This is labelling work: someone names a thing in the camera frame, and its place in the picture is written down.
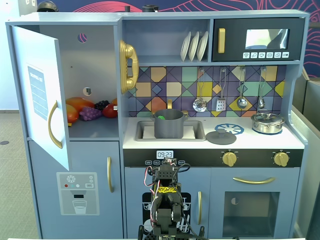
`yellow sticker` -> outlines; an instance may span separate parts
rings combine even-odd
[[[162,194],[166,194],[166,193],[176,193],[177,191],[175,190],[174,187],[160,186],[158,189],[158,192]]]

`colorful tile backsplash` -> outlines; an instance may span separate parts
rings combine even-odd
[[[266,74],[262,73],[261,84],[266,79],[262,94],[265,109],[279,114],[285,86],[286,66],[267,66]],[[226,67],[226,85],[223,96],[226,99],[226,111],[216,111],[217,99],[221,97],[219,85],[220,67],[203,67],[204,74],[198,74],[197,67],[140,67],[135,88],[129,96],[129,113],[131,117],[149,117],[151,112],[165,109],[169,99],[172,107],[187,110],[190,117],[251,117],[257,112],[259,93],[260,66],[246,66],[243,96],[247,107],[237,106],[240,96],[240,66]],[[196,112],[194,100],[200,96],[197,79],[200,78],[202,97],[207,101],[205,112]],[[224,86],[225,74],[221,75]]]

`toy kitchen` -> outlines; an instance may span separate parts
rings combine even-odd
[[[188,222],[209,239],[293,237],[308,143],[291,106],[308,24],[298,10],[7,22],[39,237],[147,235],[150,170],[167,158],[190,165],[182,233]]]

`digital clock display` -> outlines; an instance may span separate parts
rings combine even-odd
[[[165,159],[165,158],[173,158],[173,157],[174,157],[174,151],[172,150],[156,151],[156,159]]]

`stove knob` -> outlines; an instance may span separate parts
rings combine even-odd
[[[237,156],[233,152],[229,151],[223,154],[222,160],[224,164],[232,167],[237,161]]]
[[[285,167],[289,161],[289,156],[285,152],[278,152],[273,157],[275,164]]]

